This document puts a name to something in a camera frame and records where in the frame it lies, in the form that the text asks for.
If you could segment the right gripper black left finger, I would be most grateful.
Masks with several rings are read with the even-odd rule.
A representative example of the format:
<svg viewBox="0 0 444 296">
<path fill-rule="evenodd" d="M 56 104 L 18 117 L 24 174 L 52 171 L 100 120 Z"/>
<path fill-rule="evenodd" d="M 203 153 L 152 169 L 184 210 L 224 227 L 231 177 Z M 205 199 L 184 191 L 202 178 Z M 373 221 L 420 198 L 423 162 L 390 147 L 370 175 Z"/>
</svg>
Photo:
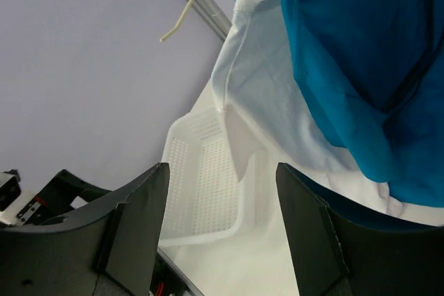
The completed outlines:
<svg viewBox="0 0 444 296">
<path fill-rule="evenodd" d="M 159 163 L 41 225 L 3 228 L 1 294 L 147 295 L 169 176 Z"/>
</svg>

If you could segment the blue t-shirt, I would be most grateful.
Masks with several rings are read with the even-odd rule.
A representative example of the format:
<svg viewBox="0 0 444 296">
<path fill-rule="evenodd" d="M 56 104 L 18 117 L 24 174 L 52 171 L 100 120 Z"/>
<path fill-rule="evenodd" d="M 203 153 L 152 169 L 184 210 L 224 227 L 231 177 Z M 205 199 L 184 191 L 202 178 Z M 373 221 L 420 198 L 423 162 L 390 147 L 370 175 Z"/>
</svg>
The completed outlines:
<svg viewBox="0 0 444 296">
<path fill-rule="evenodd" d="M 403 202 L 443 206 L 443 0 L 282 0 L 316 125 Z"/>
</svg>

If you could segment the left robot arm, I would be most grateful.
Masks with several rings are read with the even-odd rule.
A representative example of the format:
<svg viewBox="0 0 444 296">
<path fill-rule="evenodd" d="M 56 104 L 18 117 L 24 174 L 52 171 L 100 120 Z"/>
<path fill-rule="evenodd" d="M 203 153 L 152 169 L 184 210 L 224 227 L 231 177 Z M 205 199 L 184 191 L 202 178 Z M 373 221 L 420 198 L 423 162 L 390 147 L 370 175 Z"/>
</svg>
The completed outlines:
<svg viewBox="0 0 444 296">
<path fill-rule="evenodd" d="M 72 203 L 81 198 L 92 202 L 110 191 L 94 186 L 63 169 L 38 193 L 22 189 L 18 170 L 1 173 L 1 228 L 41 225 L 45 221 L 74 210 Z"/>
</svg>

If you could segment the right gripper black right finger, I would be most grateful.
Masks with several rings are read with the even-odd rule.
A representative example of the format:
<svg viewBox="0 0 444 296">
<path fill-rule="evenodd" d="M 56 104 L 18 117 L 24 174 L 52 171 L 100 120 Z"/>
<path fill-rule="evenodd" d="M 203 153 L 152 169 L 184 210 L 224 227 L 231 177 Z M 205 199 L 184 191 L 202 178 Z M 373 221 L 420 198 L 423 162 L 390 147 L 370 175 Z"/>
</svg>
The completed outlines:
<svg viewBox="0 0 444 296">
<path fill-rule="evenodd" d="M 300 295 L 442 295 L 443 228 L 395 218 L 280 163 L 277 194 Z"/>
</svg>

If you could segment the white t-shirt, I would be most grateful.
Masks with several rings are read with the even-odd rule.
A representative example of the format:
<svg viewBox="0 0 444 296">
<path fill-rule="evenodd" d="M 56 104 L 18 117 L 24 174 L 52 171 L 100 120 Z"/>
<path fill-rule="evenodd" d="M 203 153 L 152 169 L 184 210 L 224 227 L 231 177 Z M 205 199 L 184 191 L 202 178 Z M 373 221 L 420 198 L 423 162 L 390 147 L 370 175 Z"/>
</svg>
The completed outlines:
<svg viewBox="0 0 444 296">
<path fill-rule="evenodd" d="M 369 180 L 352 155 L 315 124 L 293 78 L 280 0 L 236 0 L 232 26 L 212 72 L 214 104 L 237 177 L 265 150 L 321 186 L 375 211 L 441 226 L 443 210 L 396 200 Z"/>
</svg>

